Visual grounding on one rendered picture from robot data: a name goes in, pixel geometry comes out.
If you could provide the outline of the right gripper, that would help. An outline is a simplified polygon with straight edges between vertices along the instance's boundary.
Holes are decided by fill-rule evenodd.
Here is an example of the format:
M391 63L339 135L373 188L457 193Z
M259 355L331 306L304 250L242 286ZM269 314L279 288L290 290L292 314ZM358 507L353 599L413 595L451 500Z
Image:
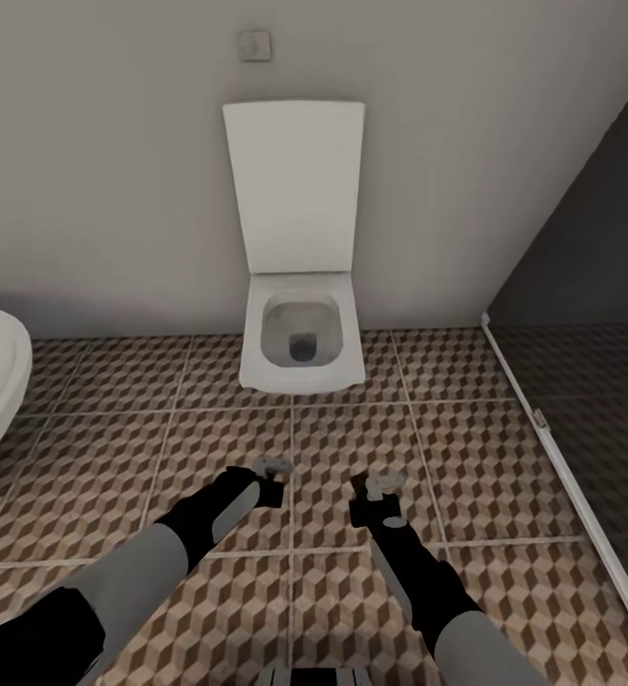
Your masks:
M354 528L367 527L371 524L371 516L379 509L388 509L401 515L400 501L397 494L385 494L382 500L371 501L368 497L349 501L351 523Z

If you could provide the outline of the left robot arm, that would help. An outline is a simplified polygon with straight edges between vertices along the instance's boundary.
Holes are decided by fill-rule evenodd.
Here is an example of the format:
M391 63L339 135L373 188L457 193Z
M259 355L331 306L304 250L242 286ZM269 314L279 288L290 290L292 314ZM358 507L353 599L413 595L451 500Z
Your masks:
M253 508L280 508L288 459L227 472L0 625L0 686L93 686L158 607Z

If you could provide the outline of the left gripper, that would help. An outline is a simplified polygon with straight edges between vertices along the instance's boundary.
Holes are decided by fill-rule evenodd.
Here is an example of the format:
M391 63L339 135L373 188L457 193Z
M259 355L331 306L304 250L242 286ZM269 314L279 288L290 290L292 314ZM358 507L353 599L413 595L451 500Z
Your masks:
M284 491L283 482L275 482L270 480L264 480L255 476L261 485L261 495L260 500L257 502L255 508L269 507L269 508L280 508L282 505L282 495Z

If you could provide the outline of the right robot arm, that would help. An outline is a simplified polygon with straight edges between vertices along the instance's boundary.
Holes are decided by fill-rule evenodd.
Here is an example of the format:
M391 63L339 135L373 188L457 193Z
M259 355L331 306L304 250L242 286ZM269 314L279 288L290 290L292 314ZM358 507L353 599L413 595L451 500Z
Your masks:
M503 634L446 560L420 543L397 494L403 474L368 477L367 497L349 501L354 528L367 527L375 564L441 672L446 686L553 686Z

